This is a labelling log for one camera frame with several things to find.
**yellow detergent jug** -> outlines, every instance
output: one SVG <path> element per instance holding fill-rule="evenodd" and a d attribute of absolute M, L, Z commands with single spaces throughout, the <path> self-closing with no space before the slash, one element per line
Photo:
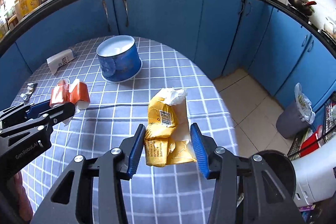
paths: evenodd
<path fill-rule="evenodd" d="M 19 4 L 23 17 L 40 5 L 39 0 L 19 0 Z"/>

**barcode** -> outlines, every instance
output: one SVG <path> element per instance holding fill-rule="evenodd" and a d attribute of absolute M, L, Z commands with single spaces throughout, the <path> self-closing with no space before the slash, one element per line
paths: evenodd
<path fill-rule="evenodd" d="M 161 124 L 171 126 L 170 113 L 160 109 Z"/>

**yellow plastic packaging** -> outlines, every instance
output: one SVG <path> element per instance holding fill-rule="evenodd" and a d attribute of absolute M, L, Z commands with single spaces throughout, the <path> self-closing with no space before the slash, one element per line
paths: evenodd
<path fill-rule="evenodd" d="M 23 17 L 40 5 L 39 0 L 19 0 L 19 4 L 21 15 Z"/>
<path fill-rule="evenodd" d="M 186 90 L 160 90 L 148 105 L 144 137 L 146 164 L 164 167 L 196 161 L 190 143 Z"/>

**silver screw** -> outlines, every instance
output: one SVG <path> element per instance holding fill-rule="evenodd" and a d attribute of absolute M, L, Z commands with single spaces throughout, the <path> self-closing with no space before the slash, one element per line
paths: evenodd
<path fill-rule="evenodd" d="M 253 160 L 261 161 L 263 158 L 260 155 L 253 155 Z"/>
<path fill-rule="evenodd" d="M 111 150 L 111 154 L 113 154 L 113 155 L 118 155 L 120 152 L 121 152 L 121 150 L 118 147 L 112 148 L 112 150 Z"/>
<path fill-rule="evenodd" d="M 75 158 L 74 158 L 74 161 L 75 162 L 81 162 L 83 160 L 83 156 L 82 155 L 77 155 Z"/>
<path fill-rule="evenodd" d="M 225 153 L 225 148 L 224 147 L 221 147 L 221 146 L 218 146 L 216 149 L 215 149 L 216 153 L 218 154 L 223 154 Z"/>

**gray tablecloth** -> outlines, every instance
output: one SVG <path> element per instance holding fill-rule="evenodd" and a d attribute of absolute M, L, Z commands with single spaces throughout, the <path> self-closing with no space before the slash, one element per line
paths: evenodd
<path fill-rule="evenodd" d="M 186 88 L 189 124 L 197 122 L 202 133 L 215 139 L 234 154 L 237 152 L 234 128 L 229 111 L 212 82 L 189 59 L 161 43 L 136 37 L 143 60 L 140 73 L 120 83 L 107 83 L 101 77 L 96 48 L 107 37 L 75 45 L 76 58 L 59 68 L 53 76 L 43 64 L 27 79 L 38 87 L 29 103 L 50 99 L 51 89 L 62 78 L 80 78 L 89 87 L 92 107 L 76 115 L 68 126 L 54 126 L 52 147 L 26 166 L 24 187 L 36 211 L 43 197 L 67 164 L 78 155 L 87 159 L 103 155 L 133 135 L 139 125 L 147 125 L 147 106 L 162 87 Z M 26 91 L 26 83 L 20 93 Z M 13 105 L 21 102 L 17 96 Z M 93 215 L 98 216 L 98 179 L 94 181 Z M 207 223 L 212 202 L 214 180 L 206 180 L 196 163 L 146 165 L 144 152 L 137 173 L 122 181 L 129 223 Z"/>

